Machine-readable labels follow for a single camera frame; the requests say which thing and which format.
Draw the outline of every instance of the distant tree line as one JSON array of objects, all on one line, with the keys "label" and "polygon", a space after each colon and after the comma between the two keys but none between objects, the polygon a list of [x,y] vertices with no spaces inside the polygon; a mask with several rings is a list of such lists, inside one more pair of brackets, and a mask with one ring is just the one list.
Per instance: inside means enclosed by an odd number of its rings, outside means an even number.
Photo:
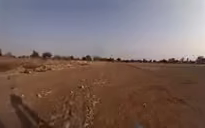
[{"label": "distant tree line", "polygon": [[[0,56],[6,57],[15,57],[11,52],[7,52],[2,54],[2,50],[0,49]],[[148,59],[121,59],[121,58],[106,58],[100,56],[90,56],[86,55],[82,58],[76,58],[74,56],[60,56],[60,55],[53,55],[51,52],[44,52],[41,55],[33,50],[32,53],[28,55],[18,56],[17,58],[42,58],[42,59],[54,59],[54,60],[84,60],[84,61],[106,61],[106,62],[125,62],[125,63],[171,63],[171,64],[205,64],[205,57],[198,56],[196,60],[190,60],[189,58],[181,58],[181,59],[161,59],[161,60],[148,60]]]}]

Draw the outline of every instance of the ground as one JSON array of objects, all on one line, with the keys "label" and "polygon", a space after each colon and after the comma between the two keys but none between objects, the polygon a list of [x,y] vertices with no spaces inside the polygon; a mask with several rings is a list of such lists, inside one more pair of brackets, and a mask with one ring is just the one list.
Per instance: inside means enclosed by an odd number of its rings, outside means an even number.
[{"label": "ground", "polygon": [[0,127],[205,128],[205,65],[93,62],[0,73]]}]

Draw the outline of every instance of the dry grass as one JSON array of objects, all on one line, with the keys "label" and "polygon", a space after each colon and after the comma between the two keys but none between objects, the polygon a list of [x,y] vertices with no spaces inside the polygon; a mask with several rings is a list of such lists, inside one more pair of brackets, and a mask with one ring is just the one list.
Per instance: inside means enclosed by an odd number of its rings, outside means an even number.
[{"label": "dry grass", "polygon": [[0,72],[6,72],[6,71],[9,71],[11,69],[14,69],[16,68],[16,64],[14,63],[2,63],[0,62]]}]

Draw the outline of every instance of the dirt path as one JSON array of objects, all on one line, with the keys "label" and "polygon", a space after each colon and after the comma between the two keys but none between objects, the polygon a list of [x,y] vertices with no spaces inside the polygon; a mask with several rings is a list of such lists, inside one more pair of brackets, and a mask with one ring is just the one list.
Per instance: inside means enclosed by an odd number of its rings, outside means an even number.
[{"label": "dirt path", "polygon": [[197,67],[95,63],[0,76],[0,119],[8,128],[203,128],[204,75]]}]

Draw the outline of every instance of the sky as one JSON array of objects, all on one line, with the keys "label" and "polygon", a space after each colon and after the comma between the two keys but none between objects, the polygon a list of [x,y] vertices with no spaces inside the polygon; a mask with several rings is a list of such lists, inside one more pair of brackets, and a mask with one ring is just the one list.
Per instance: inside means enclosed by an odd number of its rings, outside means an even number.
[{"label": "sky", "polygon": [[0,0],[0,48],[15,55],[205,56],[205,0]]}]

